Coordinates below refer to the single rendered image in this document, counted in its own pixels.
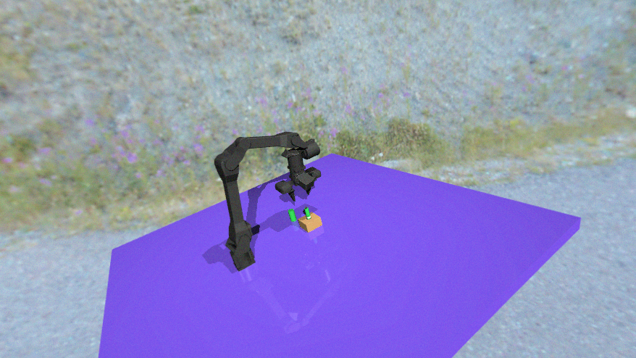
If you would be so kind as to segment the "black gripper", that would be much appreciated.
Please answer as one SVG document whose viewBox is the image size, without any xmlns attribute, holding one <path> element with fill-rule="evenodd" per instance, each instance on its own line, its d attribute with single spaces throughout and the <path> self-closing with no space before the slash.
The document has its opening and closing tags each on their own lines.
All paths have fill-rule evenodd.
<svg viewBox="0 0 636 358">
<path fill-rule="evenodd" d="M 302 164 L 299 167 L 290 167 L 289 165 L 287 166 L 288 169 L 290 170 L 290 175 L 289 178 L 291 178 L 290 181 L 286 182 L 284 180 L 281 180 L 280 182 L 275 184 L 275 189 L 277 191 L 279 191 L 281 194 L 286 194 L 288 193 L 290 195 L 290 197 L 292 198 L 293 201 L 296 201 L 295 195 L 294 195 L 294 189 L 293 189 L 293 185 L 294 185 L 294 175 L 296 173 L 298 173 L 298 175 L 301 173 L 302 170 L 306 169 L 306 166 L 304 166 L 304 164 Z M 310 167 L 309 169 L 305 170 L 305 173 L 310 173 L 311 171 L 314 171 L 317 175 L 317 178 L 321 177 L 321 172 L 320 170 L 314 168 L 314 167 Z"/>
</svg>

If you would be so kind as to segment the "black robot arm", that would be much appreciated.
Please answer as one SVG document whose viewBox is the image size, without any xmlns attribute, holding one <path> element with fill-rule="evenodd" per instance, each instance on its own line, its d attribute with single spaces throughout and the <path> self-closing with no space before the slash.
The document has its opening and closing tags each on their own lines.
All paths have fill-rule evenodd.
<svg viewBox="0 0 636 358">
<path fill-rule="evenodd" d="M 251 224 L 243 219 L 240 202 L 237 183 L 239 164 L 248 149 L 273 146 L 292 148 L 285 149 L 281 154 L 281 156 L 288 158 L 290 167 L 299 167 L 304 163 L 303 158 L 310 159 L 320 153 L 320 148 L 314 139 L 304 142 L 298 133 L 283 132 L 274 136 L 238 137 L 214 160 L 214 165 L 224 185 L 230 215 L 229 238 L 225 245 L 230 250 L 233 263 L 238 271 L 256 262 L 250 248 L 251 236 L 253 235 Z M 299 175 L 298 173 L 294 175 L 294 185 L 300 186 L 306 191 L 314 186 L 316 180 L 317 175 L 314 171 L 305 173 L 302 170 Z"/>
</svg>

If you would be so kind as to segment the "brown wooden block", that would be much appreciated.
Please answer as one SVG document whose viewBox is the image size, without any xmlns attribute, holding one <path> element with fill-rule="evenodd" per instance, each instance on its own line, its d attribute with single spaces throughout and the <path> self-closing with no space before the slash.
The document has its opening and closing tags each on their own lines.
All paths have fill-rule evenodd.
<svg viewBox="0 0 636 358">
<path fill-rule="evenodd" d="M 311 219 L 307 219 L 306 215 L 298 219 L 299 225 L 306 232 L 311 232 L 322 225 L 321 217 L 310 212 Z"/>
</svg>

